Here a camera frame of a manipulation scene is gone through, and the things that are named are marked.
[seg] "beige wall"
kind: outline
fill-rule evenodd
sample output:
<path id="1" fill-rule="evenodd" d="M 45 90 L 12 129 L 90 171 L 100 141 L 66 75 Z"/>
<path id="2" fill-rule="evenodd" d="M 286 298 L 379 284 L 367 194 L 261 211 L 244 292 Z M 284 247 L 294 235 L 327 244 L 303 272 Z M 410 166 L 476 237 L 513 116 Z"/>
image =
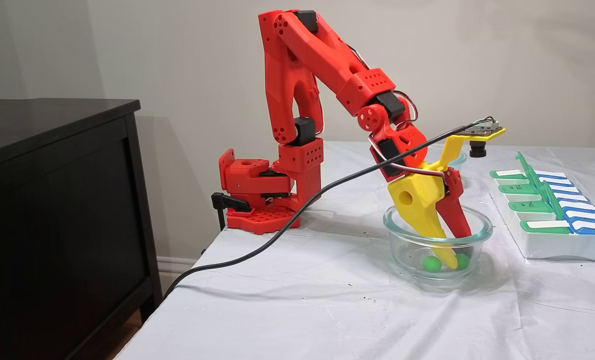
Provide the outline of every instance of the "beige wall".
<path id="1" fill-rule="evenodd" d="M 140 99 L 158 255 L 194 259 L 218 230 L 222 152 L 277 156 L 257 14 L 291 7 L 382 68 L 428 136 L 495 116 L 498 144 L 595 147 L 595 0 L 8 0 L 19 93 Z M 321 93 L 325 139 L 366 139 Z"/>

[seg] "black cable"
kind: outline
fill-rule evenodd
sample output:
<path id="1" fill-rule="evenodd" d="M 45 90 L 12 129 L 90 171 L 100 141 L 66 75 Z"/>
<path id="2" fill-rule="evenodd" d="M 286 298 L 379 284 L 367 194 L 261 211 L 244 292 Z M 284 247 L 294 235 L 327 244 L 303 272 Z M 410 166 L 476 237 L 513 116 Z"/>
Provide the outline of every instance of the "black cable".
<path id="1" fill-rule="evenodd" d="M 284 226 L 282 228 L 280 228 L 280 230 L 277 231 L 275 233 L 275 235 L 273 235 L 273 237 L 270 240 L 268 240 L 265 244 L 263 244 L 259 248 L 256 248 L 255 250 L 251 251 L 250 253 L 247 253 L 246 255 L 243 255 L 241 257 L 238 257 L 237 259 L 229 260 L 229 261 L 225 261 L 225 262 L 218 262 L 217 264 L 208 264 L 208 265 L 198 266 L 196 268 L 192 268 L 192 269 L 188 269 L 187 271 L 184 271 L 180 276 L 178 276 L 178 278 L 176 278 L 175 281 L 172 282 L 172 284 L 166 290 L 166 292 L 165 292 L 165 294 L 163 296 L 163 299 L 166 299 L 167 296 L 169 296 L 169 294 L 171 294 L 171 292 L 174 291 L 174 289 L 177 287 L 177 285 L 184 278 L 186 278 L 187 276 L 189 276 L 191 274 L 194 274 L 194 273 L 200 272 L 200 271 L 225 268 L 225 267 L 230 267 L 231 265 L 240 264 L 241 262 L 243 262 L 245 260 L 249 260 L 250 258 L 258 255 L 262 251 L 265 251 L 270 246 L 272 246 L 273 243 L 275 243 L 275 241 L 277 241 L 277 239 L 279 239 L 279 237 L 281 237 L 284 234 L 284 232 L 286 232 L 286 230 L 289 229 L 289 227 L 291 226 L 291 224 L 293 224 L 293 222 L 296 221 L 300 217 L 300 215 L 302 215 L 302 213 L 304 212 L 304 210 L 306 210 L 311 204 L 315 203 L 316 202 L 316 199 L 320 198 L 320 196 L 322 196 L 322 194 L 324 194 L 327 191 L 330 191 L 334 187 L 337 187 L 338 185 L 344 184 L 346 182 L 350 182 L 351 180 L 354 180 L 355 178 L 359 178 L 360 176 L 366 175 L 366 174 L 371 173 L 373 171 L 376 171 L 378 169 L 382 169 L 382 168 L 388 166 L 389 164 L 393 164 L 393 163 L 395 163 L 395 162 L 397 162 L 399 160 L 402 160 L 405 157 L 408 157 L 409 155 L 412 155 L 412 154 L 416 153 L 419 150 L 422 150 L 422 149 L 426 148 L 427 146 L 430 146 L 430 145 L 435 144 L 435 143 L 437 143 L 439 141 L 442 141 L 442 140 L 450 137 L 451 135 L 455 135 L 457 133 L 464 132 L 464 130 L 469 129 L 472 126 L 478 125 L 480 123 L 484 123 L 488 119 L 489 118 L 485 118 L 485 119 L 481 119 L 481 120 L 478 120 L 478 121 L 474 121 L 472 123 L 469 123 L 468 125 L 456 127 L 455 129 L 453 129 L 453 130 L 451 130 L 449 132 L 445 132 L 442 135 L 433 137 L 433 139 L 430 139 L 430 140 L 426 141 L 425 143 L 412 148 L 411 150 L 408 150 L 406 152 L 400 153 L 400 155 L 397 155 L 395 157 L 392 157 L 389 160 L 382 161 L 379 164 L 375 164 L 373 166 L 369 166 L 369 167 L 367 167 L 367 168 L 365 168 L 363 170 L 360 170 L 360 171 L 358 171 L 356 173 L 352 173 L 352 174 L 350 174 L 350 175 L 348 175 L 346 177 L 343 177 L 343 178 L 340 178 L 340 179 L 338 179 L 338 180 L 336 180 L 334 182 L 331 182 L 330 184 L 326 185 L 325 187 L 322 187 L 322 189 L 320 189 L 320 191 L 316 192 L 313 196 L 311 196 L 311 198 L 309 198 L 304 203 L 304 205 L 302 205 L 302 207 L 300 207 L 295 212 L 295 214 L 293 214 L 293 217 L 291 217 L 291 219 L 289 219 L 289 221 L 287 221 L 286 224 L 284 224 Z"/>

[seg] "clear glass bowl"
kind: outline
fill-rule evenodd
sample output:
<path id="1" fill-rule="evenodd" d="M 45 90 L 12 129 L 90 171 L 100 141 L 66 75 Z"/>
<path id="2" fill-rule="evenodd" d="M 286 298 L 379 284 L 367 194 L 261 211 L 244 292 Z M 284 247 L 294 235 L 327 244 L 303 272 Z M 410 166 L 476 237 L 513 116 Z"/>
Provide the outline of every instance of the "clear glass bowl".
<path id="1" fill-rule="evenodd" d="M 419 235 L 398 214 L 395 206 L 389 207 L 382 221 L 389 232 L 391 253 L 396 264 L 414 276 L 432 280 L 456 279 L 468 275 L 478 266 L 482 244 L 491 237 L 494 228 L 491 221 L 478 210 L 462 206 L 471 236 L 455 238 L 442 221 L 447 238 Z M 435 255 L 433 249 L 453 251 L 459 264 L 451 269 Z"/>

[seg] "white container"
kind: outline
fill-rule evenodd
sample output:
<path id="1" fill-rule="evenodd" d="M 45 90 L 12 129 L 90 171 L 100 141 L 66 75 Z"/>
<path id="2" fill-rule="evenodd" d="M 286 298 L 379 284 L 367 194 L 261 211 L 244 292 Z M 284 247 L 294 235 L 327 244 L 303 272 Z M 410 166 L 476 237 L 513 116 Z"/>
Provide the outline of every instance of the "white container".
<path id="1" fill-rule="evenodd" d="M 499 185 L 508 185 L 508 180 L 499 183 L 492 178 L 491 197 L 504 219 L 510 234 L 525 258 L 531 259 L 587 259 L 595 261 L 595 235 L 581 234 L 544 234 L 537 232 L 526 232 L 520 227 L 521 220 L 517 212 L 509 207 L 511 201 L 537 201 L 542 198 L 522 198 L 504 194 L 498 190 Z"/>

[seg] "wire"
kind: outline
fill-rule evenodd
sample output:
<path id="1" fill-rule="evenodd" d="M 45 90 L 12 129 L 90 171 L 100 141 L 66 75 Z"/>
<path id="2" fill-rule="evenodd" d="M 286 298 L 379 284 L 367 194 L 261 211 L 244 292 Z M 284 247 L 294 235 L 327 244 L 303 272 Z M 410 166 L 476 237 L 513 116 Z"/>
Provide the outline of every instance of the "wire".
<path id="1" fill-rule="evenodd" d="M 373 150 L 375 150 L 375 153 L 377 155 L 379 155 L 379 157 L 382 158 L 382 160 L 386 161 L 387 158 L 384 157 L 384 155 L 382 154 L 382 151 L 380 151 L 378 144 L 375 142 L 375 140 L 373 140 L 373 136 L 371 134 L 368 135 L 368 142 L 371 143 L 371 147 L 373 148 Z M 430 176 L 439 176 L 440 178 L 444 178 L 444 173 L 442 171 L 424 170 L 421 168 L 403 166 L 400 164 L 391 164 L 390 166 L 398 168 L 400 170 L 408 171 L 409 173 L 430 175 Z"/>
<path id="2" fill-rule="evenodd" d="M 366 70 L 371 70 L 371 68 L 369 67 L 369 64 L 367 64 L 366 61 L 364 61 L 364 57 L 362 57 L 362 55 L 360 55 L 360 53 L 355 50 L 355 48 L 353 48 L 353 46 L 346 44 L 346 46 L 348 46 L 348 48 L 355 54 L 355 57 L 357 57 L 357 59 L 359 60 L 359 62 L 362 63 L 362 65 L 364 65 L 364 68 L 366 68 Z"/>
<path id="3" fill-rule="evenodd" d="M 302 207 L 300 207 L 295 212 L 295 214 L 293 214 L 293 217 L 291 217 L 291 219 L 289 219 L 289 221 L 287 221 L 286 224 L 284 224 L 284 226 L 282 228 L 280 228 L 280 230 L 277 231 L 273 235 L 273 237 L 271 237 L 270 240 L 268 240 L 265 244 L 263 244 L 259 248 L 256 248 L 255 250 L 247 253 L 246 255 L 238 257 L 237 259 L 233 259 L 233 260 L 229 260 L 229 261 L 225 261 L 225 262 L 218 262 L 217 264 L 208 264 L 208 265 L 198 266 L 196 268 L 192 268 L 192 269 L 188 269 L 187 271 L 184 271 L 180 276 L 178 276 L 178 278 L 176 278 L 175 281 L 172 282 L 172 284 L 166 290 L 163 298 L 166 299 L 167 296 L 169 296 L 169 294 L 171 294 L 171 292 L 174 291 L 174 289 L 178 286 L 178 284 L 184 278 L 186 278 L 187 276 L 189 276 L 191 274 L 201 272 L 201 271 L 211 270 L 211 269 L 220 269 L 220 268 L 230 267 L 232 265 L 240 264 L 241 262 L 244 262 L 245 260 L 249 260 L 250 258 L 252 258 L 256 255 L 259 255 L 259 253 L 261 253 L 262 251 L 265 251 L 270 246 L 272 246 L 273 243 L 275 243 L 275 241 L 277 241 L 277 239 L 279 239 L 286 232 L 286 230 L 289 229 L 291 224 L 293 224 L 293 222 L 296 221 L 300 217 L 300 215 L 302 215 L 302 213 L 308 207 L 310 207 L 311 204 L 315 203 L 316 200 L 319 199 L 320 196 L 322 196 L 322 194 L 324 194 L 325 192 L 330 191 L 331 189 L 333 189 L 334 187 L 337 187 L 338 185 L 344 184 L 346 182 L 350 182 L 351 180 L 357 179 L 360 176 L 366 175 L 366 174 L 376 171 L 378 169 L 382 169 L 386 166 L 389 166 L 395 162 L 398 162 L 398 161 L 404 159 L 405 157 L 408 157 L 409 155 L 416 153 L 417 151 L 427 148 L 429 145 L 435 144 L 439 141 L 443 141 L 444 139 L 450 137 L 451 135 L 455 135 L 457 133 L 464 132 L 464 130 L 469 129 L 472 126 L 483 123 L 482 120 L 474 121 L 467 125 L 456 127 L 455 129 L 445 132 L 442 135 L 433 137 L 433 139 L 430 139 L 430 140 L 426 141 L 425 143 L 417 145 L 416 147 L 412 148 L 411 150 L 400 153 L 400 155 L 394 156 L 394 157 L 390 158 L 389 160 L 382 161 L 378 164 L 375 164 L 375 165 L 369 166 L 363 170 L 357 171 L 356 173 L 352 173 L 352 174 L 345 176 L 343 178 L 339 178 L 338 180 L 331 182 L 330 184 L 326 185 L 325 187 L 322 187 L 320 189 L 320 191 L 316 192 L 313 196 L 311 196 L 311 198 L 309 198 L 304 203 L 304 205 L 302 205 Z"/>
<path id="4" fill-rule="evenodd" d="M 402 96 L 404 98 L 404 100 L 409 103 L 409 111 L 412 110 L 413 114 L 411 115 L 411 123 L 416 121 L 418 118 L 418 112 L 417 112 L 417 107 L 416 107 L 416 103 L 414 103 L 413 100 L 411 100 L 411 98 L 409 97 L 409 95 L 405 94 L 404 92 L 400 91 L 400 90 L 393 90 L 393 93 L 398 94 L 400 96 Z"/>

